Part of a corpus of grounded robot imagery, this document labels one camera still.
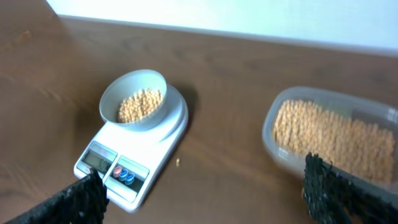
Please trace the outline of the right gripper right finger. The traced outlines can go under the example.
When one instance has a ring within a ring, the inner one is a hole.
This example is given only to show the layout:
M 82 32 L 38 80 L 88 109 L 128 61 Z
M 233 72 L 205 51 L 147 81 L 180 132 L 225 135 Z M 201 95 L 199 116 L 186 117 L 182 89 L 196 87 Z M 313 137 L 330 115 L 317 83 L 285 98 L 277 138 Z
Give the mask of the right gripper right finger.
M 307 154 L 303 199 L 322 224 L 397 224 L 397 195 Z

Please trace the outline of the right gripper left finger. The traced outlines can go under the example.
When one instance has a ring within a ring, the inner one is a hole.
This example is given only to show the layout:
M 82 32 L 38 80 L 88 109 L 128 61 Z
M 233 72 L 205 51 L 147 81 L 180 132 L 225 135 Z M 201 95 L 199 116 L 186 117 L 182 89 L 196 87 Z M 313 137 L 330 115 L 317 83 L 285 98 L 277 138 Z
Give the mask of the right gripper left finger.
M 89 174 L 7 224 L 102 224 L 109 199 L 99 172 Z

